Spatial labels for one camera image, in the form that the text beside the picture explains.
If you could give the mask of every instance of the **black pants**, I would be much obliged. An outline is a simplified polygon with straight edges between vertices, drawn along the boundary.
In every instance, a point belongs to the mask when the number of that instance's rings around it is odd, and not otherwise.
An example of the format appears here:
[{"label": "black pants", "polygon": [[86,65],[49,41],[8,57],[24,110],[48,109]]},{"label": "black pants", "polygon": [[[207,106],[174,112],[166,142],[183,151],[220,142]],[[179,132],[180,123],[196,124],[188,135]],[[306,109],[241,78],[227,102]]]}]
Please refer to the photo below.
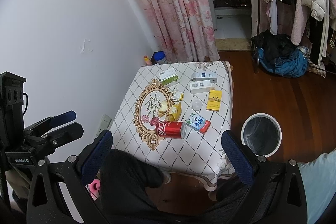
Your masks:
[{"label": "black pants", "polygon": [[164,175],[158,168],[121,150],[111,150],[101,168],[103,215],[110,223],[121,223],[120,219],[125,216],[141,219],[139,223],[149,223],[145,220],[157,223],[225,223],[248,189],[237,179],[229,180],[218,190],[219,202],[214,206],[196,217],[180,216],[160,212],[145,192],[145,187],[160,187],[163,180]]}]

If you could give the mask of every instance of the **blue lid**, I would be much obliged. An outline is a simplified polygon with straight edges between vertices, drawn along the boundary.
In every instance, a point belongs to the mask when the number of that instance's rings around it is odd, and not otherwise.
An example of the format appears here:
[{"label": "blue lid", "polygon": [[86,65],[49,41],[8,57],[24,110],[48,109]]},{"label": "blue lid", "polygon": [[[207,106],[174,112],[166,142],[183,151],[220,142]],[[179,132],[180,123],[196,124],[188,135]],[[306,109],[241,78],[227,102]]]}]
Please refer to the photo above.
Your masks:
[{"label": "blue lid", "polygon": [[156,52],[154,53],[154,60],[155,61],[159,61],[159,60],[162,60],[164,59],[166,56],[165,56],[165,53],[164,52]]}]

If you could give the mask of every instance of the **white box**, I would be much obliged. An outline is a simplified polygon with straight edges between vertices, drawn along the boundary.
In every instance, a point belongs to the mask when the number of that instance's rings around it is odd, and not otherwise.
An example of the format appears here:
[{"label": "white box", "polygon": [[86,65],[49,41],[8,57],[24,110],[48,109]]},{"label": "white box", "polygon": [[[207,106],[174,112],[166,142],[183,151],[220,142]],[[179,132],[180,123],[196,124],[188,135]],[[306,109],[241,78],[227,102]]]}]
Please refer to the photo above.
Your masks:
[{"label": "white box", "polygon": [[165,87],[176,85],[177,83],[180,82],[179,77],[177,76],[174,68],[170,68],[168,70],[161,72],[159,76],[162,85],[164,85]]},{"label": "white box", "polygon": [[209,92],[210,90],[215,90],[215,85],[210,82],[210,80],[197,81],[190,83],[190,93],[200,93]]},{"label": "white box", "polygon": [[203,80],[210,80],[211,83],[217,83],[217,74],[216,73],[199,73],[194,72],[191,75],[191,80],[194,81],[203,81]]}]

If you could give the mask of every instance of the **floral curtain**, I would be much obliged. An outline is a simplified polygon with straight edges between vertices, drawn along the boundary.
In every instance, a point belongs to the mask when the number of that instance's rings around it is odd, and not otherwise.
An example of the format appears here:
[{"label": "floral curtain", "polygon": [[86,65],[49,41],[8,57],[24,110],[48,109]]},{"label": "floral curtain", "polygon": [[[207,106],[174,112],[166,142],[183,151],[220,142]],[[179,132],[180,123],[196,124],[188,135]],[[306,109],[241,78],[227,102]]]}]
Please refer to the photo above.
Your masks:
[{"label": "floral curtain", "polygon": [[170,62],[219,59],[208,0],[139,0]]}]

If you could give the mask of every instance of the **red soda can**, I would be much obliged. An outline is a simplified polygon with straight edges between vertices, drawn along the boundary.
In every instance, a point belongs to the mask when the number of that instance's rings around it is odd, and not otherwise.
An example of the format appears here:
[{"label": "red soda can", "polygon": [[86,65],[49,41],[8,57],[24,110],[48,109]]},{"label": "red soda can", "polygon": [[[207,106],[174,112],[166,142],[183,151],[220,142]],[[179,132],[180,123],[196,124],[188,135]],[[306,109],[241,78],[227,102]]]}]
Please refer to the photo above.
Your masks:
[{"label": "red soda can", "polygon": [[187,125],[185,122],[160,121],[155,126],[155,133],[164,138],[184,139]]}]

